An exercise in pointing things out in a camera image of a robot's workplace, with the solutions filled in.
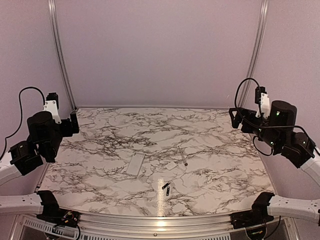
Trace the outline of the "clear handle screwdriver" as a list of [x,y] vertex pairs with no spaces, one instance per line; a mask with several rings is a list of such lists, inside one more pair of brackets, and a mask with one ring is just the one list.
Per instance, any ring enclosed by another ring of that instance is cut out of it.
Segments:
[[184,154],[183,154],[183,151],[181,150],[180,147],[178,147],[178,150],[179,150],[179,153],[180,153],[180,156],[181,156],[181,160],[182,160],[184,166],[187,167],[187,166],[188,166],[188,163],[187,163],[187,160],[186,160],[186,158],[185,158],[185,156],[184,156]]

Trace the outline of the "white remote control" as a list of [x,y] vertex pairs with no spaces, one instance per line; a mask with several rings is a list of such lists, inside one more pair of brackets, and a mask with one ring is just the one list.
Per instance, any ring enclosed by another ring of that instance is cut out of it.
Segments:
[[144,153],[135,152],[126,169],[126,173],[132,176],[138,176],[145,158]]

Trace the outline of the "white battery cover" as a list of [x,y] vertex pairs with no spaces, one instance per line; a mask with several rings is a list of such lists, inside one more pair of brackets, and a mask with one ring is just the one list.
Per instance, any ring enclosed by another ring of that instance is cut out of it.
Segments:
[[172,170],[176,167],[177,165],[174,163],[174,162],[170,162],[168,163],[165,167],[168,169],[168,170]]

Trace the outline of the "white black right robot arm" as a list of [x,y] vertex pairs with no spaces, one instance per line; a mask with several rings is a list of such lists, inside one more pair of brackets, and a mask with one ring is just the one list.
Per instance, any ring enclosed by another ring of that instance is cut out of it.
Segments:
[[[297,127],[297,108],[285,101],[271,103],[270,114],[256,116],[256,111],[234,107],[228,110],[231,125],[243,133],[253,134],[271,148],[272,155],[281,155],[296,168],[320,182],[320,152],[315,142]],[[320,223],[320,201],[287,198],[271,192],[261,193],[251,206],[247,219],[258,224],[265,217],[282,216]]]

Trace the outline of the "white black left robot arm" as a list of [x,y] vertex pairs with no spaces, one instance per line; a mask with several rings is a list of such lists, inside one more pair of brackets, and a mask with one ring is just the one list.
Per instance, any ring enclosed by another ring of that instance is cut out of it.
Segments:
[[[47,163],[54,163],[63,138],[79,133],[77,114],[55,120],[49,111],[40,111],[27,119],[29,136],[26,140],[12,146],[0,160],[0,183],[25,176]],[[0,197],[1,215],[36,214],[46,216],[53,223],[63,219],[54,194],[40,190],[26,195],[2,195]]]

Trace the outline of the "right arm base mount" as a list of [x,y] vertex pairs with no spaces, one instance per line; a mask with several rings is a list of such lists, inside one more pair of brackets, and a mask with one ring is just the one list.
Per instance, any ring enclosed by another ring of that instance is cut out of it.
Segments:
[[230,215],[230,221],[234,229],[266,224],[267,222],[271,222],[274,219],[275,218],[273,216],[263,216],[260,212],[253,210],[235,212]]

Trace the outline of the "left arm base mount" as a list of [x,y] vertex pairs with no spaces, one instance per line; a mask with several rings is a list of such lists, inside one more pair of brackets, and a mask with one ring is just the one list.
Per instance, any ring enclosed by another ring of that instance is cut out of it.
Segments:
[[69,209],[60,209],[56,213],[37,214],[36,218],[55,224],[76,228],[78,226],[80,213]]

